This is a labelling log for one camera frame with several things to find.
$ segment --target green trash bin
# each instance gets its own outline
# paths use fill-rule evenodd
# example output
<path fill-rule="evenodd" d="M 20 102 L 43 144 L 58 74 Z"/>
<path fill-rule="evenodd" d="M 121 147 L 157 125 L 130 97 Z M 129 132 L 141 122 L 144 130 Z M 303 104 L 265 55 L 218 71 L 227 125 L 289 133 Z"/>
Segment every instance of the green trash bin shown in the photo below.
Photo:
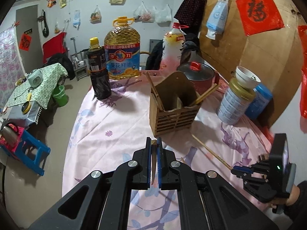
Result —
<path fill-rule="evenodd" d="M 68 102 L 68 97 L 65 94 L 65 87 L 63 85 L 55 87 L 52 92 L 52 97 L 54 97 L 59 107 L 66 105 Z"/>

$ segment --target red fu character poster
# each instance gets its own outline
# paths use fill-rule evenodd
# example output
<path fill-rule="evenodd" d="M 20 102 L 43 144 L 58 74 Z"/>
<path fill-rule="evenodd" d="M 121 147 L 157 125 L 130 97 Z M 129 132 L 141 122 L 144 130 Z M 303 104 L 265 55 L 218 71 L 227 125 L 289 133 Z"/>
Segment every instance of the red fu character poster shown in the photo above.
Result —
<path fill-rule="evenodd" d="M 273 0 L 236 0 L 236 3 L 246 35 L 285 27 Z"/>
<path fill-rule="evenodd" d="M 26 34 L 22 34 L 19 49 L 29 51 L 30 43 L 31 43 L 32 37 Z"/>

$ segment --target blue gripper pad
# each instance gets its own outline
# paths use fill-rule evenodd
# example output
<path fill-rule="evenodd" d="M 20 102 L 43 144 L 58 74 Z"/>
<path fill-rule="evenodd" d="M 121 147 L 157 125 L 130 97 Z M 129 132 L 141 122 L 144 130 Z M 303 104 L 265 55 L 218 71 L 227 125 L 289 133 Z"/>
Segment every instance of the blue gripper pad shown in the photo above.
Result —
<path fill-rule="evenodd" d="M 161 188 L 162 183 L 162 171 L 161 171 L 161 155 L 160 155 L 160 148 L 159 146 L 162 146 L 161 138 L 157 139 L 157 163 L 158 163 L 158 184 L 159 188 Z"/>

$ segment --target curtain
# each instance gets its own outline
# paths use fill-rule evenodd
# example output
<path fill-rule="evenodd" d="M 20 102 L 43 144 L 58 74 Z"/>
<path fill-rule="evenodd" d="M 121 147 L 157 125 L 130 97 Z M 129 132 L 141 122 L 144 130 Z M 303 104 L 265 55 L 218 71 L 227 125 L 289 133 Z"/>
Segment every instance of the curtain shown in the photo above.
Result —
<path fill-rule="evenodd" d="M 14 91 L 15 82 L 24 75 L 14 35 L 13 27 L 0 33 L 0 108 Z"/>

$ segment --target chopstick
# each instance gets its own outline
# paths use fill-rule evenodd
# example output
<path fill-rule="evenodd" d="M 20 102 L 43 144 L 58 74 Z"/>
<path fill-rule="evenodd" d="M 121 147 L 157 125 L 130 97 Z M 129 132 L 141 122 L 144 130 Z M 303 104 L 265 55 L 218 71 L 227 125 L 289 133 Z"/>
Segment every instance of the chopstick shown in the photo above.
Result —
<path fill-rule="evenodd" d="M 193 102 L 191 103 L 190 106 L 199 104 L 199 103 L 202 102 L 206 97 L 208 97 L 211 93 L 213 93 L 214 91 L 216 91 L 219 87 L 220 87 L 219 84 L 214 84 L 214 85 L 211 86 L 207 91 L 205 91 L 202 95 L 200 95 L 199 98 L 197 98 L 195 101 L 193 101 Z"/>
<path fill-rule="evenodd" d="M 232 167 L 231 167 L 227 162 L 225 162 L 222 158 L 220 158 L 215 152 L 213 152 L 208 146 L 206 146 L 206 145 L 205 145 L 202 141 L 200 141 L 196 136 L 194 136 L 194 135 L 192 134 L 192 137 L 194 137 L 195 140 L 196 140 L 197 142 L 199 142 L 202 146 L 204 146 L 205 149 L 206 149 L 207 151 L 209 151 L 216 159 L 218 159 L 222 164 L 224 164 L 225 167 L 227 167 L 229 170 L 232 170 Z"/>

